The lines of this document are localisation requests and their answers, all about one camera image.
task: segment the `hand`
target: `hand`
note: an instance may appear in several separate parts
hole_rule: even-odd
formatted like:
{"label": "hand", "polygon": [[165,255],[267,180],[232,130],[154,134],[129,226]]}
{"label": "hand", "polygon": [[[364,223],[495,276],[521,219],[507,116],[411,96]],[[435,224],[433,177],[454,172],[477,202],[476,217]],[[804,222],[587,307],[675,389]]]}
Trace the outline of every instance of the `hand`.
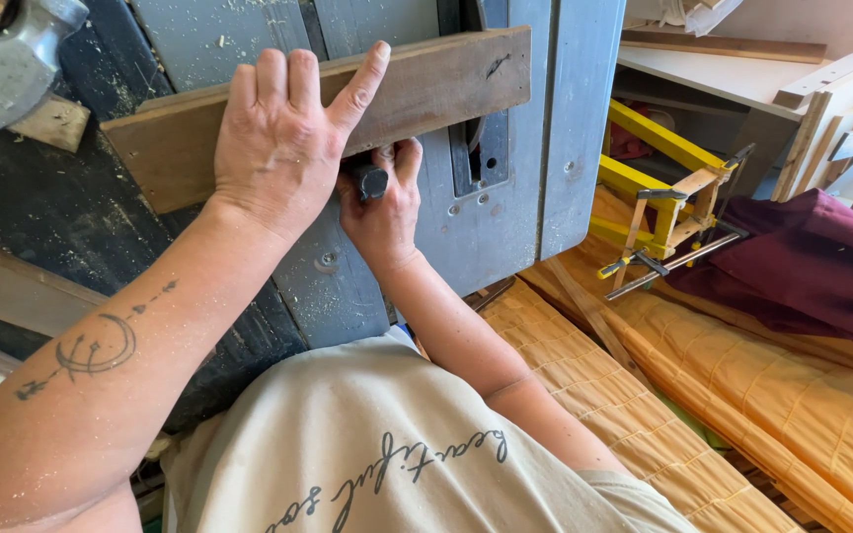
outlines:
{"label": "hand", "polygon": [[332,104],[321,106],[317,58],[293,50],[286,62],[266,49],[240,65],[216,144],[216,192],[207,205],[231,206],[293,242],[331,197],[350,132],[387,71],[390,46],[371,47]]}
{"label": "hand", "polygon": [[417,139],[401,140],[373,151],[373,164],[389,176],[387,191],[379,200],[362,204],[349,177],[338,176],[341,226],[377,278],[420,255],[413,244],[413,234],[420,208],[417,174],[423,152]]}

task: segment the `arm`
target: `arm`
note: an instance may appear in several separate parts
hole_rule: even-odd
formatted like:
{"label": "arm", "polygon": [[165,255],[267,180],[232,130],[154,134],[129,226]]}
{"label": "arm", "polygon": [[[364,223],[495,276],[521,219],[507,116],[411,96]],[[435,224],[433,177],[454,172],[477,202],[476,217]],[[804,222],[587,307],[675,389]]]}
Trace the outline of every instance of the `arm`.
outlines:
{"label": "arm", "polygon": [[126,502],[119,488],[180,391],[330,197],[388,55],[374,46],[327,109],[310,52],[266,50],[236,70],[203,212],[0,385],[0,530],[53,531]]}
{"label": "arm", "polygon": [[413,244],[422,148],[416,139],[375,152],[388,171],[379,201],[360,204],[338,178],[341,225],[381,289],[417,332],[430,359],[469,383],[497,413],[575,470],[630,472],[590,430],[548,394],[522,357],[473,312]]}

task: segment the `maroon fabric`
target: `maroon fabric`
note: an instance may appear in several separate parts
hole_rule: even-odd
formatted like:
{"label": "maroon fabric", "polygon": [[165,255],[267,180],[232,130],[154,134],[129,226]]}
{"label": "maroon fabric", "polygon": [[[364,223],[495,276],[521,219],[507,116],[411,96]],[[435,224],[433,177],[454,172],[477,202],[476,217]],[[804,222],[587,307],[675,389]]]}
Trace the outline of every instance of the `maroon fabric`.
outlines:
{"label": "maroon fabric", "polygon": [[853,341],[851,209],[812,189],[786,203],[736,197],[724,218],[752,236],[674,270],[670,285],[749,313],[772,331]]}

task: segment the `wall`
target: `wall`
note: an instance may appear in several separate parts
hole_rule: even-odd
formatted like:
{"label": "wall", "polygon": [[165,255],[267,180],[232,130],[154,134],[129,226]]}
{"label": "wall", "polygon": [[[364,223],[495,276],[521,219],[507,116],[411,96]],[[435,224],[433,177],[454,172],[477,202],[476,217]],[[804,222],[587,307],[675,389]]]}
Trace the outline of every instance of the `wall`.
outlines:
{"label": "wall", "polygon": [[836,60],[853,53],[853,0],[745,0],[713,35],[825,42]]}

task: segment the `beige t-shirt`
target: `beige t-shirt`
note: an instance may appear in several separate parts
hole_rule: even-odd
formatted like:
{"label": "beige t-shirt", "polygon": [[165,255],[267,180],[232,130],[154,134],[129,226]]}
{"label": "beige t-shirt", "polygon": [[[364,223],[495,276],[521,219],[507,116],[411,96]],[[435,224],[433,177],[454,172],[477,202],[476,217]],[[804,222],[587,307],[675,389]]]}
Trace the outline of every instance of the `beige t-shirt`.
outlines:
{"label": "beige t-shirt", "polygon": [[572,471],[396,329],[275,365],[164,467],[184,532],[695,531],[642,481]]}

